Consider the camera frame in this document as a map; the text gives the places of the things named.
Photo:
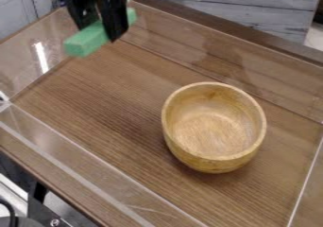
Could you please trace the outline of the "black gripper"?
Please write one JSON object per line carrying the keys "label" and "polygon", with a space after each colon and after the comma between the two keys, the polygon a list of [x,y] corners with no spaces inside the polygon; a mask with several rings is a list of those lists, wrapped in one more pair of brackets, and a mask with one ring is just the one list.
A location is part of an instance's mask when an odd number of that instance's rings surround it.
{"label": "black gripper", "polygon": [[[98,0],[60,0],[74,22],[83,30],[99,20],[96,9]],[[99,10],[104,24],[104,31],[111,42],[115,42],[128,30],[127,2],[131,0],[99,0]]]}

